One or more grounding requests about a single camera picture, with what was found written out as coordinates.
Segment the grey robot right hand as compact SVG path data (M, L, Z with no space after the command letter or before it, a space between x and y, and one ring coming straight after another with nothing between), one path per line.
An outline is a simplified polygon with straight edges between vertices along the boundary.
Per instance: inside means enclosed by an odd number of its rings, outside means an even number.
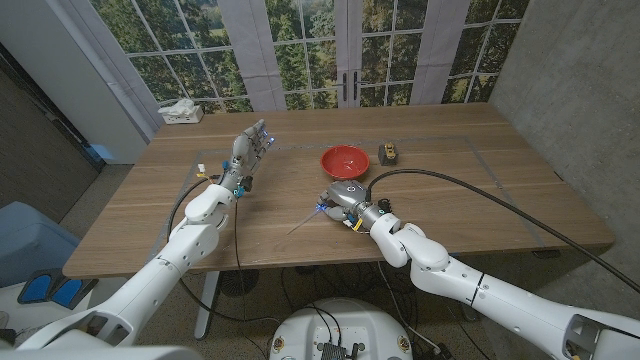
M368 232L386 214L367 200L367 189L356 180L333 182L319 195L317 207L332 220L356 232Z

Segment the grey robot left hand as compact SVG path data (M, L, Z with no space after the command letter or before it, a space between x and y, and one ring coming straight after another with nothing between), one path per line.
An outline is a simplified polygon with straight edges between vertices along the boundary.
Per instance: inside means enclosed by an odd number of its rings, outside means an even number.
M234 140L231 158L218 184L237 197L250 192L260 161L273 143L274 138L268 134L264 119L244 130Z

